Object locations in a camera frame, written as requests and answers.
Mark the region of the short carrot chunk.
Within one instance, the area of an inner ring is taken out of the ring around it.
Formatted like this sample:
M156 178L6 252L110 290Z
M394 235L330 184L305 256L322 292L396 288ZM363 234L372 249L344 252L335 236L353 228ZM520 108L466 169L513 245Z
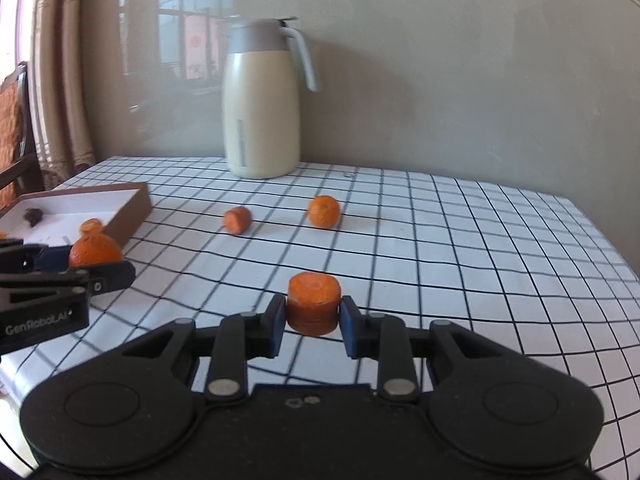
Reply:
M288 281L286 322L305 336L333 332L338 324L340 283L332 275L316 272L295 274Z

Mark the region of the beige lace curtain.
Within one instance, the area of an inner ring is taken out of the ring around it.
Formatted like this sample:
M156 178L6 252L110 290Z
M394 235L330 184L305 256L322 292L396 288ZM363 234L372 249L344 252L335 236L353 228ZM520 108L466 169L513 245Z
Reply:
M96 163L82 93L80 0L24 0L29 16L30 117L44 185Z

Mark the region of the dark wooden sofa bench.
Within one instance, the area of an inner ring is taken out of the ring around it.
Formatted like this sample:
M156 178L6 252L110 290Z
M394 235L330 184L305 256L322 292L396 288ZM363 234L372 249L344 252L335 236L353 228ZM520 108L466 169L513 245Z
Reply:
M19 62L1 85L1 210L23 194L43 190L30 116L28 65Z

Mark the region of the checkered white tablecloth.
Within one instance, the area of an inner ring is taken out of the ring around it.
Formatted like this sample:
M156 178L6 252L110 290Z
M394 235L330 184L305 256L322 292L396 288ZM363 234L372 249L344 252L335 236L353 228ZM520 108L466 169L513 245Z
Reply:
M138 182L152 211L125 248L136 281L96 298L85 330L6 356L15 399L175 318L214 325L263 309L299 272L324 272L361 309L411 327L444 318L582 380L604 409L591 466L638 477L639 281L567 198L320 164L243 180L218 157L113 157L68 186ZM318 195L340 204L332 229L307 219ZM253 217L241 235L222 225L236 206Z

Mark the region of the orange kumquat on table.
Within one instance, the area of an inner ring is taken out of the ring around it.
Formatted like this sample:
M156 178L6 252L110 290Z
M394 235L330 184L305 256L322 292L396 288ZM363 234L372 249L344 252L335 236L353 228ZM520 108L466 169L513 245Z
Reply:
M315 228L332 229L340 220L340 215L340 204L332 196L318 195L308 204L307 219Z

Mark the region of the dark mangosteen with stem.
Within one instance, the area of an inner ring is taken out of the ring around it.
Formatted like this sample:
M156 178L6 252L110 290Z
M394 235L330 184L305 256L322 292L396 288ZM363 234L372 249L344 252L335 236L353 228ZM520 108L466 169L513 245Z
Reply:
M40 208L27 208L24 211L23 219L31 228L36 226L43 218L43 211Z

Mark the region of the cream and grey thermos jug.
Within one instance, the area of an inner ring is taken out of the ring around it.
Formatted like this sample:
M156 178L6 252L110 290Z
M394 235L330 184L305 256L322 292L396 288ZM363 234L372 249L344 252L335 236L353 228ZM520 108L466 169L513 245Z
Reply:
M307 40L295 18L234 24L222 80L224 152L232 174L271 179L293 171L300 159L299 88L292 52L306 87L320 90Z

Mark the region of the carrot piece gripper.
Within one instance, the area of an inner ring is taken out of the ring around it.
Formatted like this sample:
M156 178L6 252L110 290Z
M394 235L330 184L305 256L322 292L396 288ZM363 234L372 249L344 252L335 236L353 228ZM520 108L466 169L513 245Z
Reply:
M68 265L72 268L96 266L103 263L122 261L122 248L111 237L103 233L93 233L81 237L68 255Z

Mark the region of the long carrot chunk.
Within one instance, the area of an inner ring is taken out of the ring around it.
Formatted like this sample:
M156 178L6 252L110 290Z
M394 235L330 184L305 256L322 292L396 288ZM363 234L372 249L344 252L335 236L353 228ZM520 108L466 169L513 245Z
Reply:
M227 210L222 216L224 229L232 235L241 235L252 224L252 213L243 206L236 206Z

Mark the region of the white shallow cardboard box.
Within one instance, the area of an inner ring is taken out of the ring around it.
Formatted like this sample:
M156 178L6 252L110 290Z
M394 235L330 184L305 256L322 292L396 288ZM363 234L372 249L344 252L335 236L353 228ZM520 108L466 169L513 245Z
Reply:
M43 211L33 228L23 219L27 208ZM125 246L151 211L149 188L143 182L63 188L19 197L2 211L1 231L30 244L71 245L80 237L81 223L98 218L104 233Z

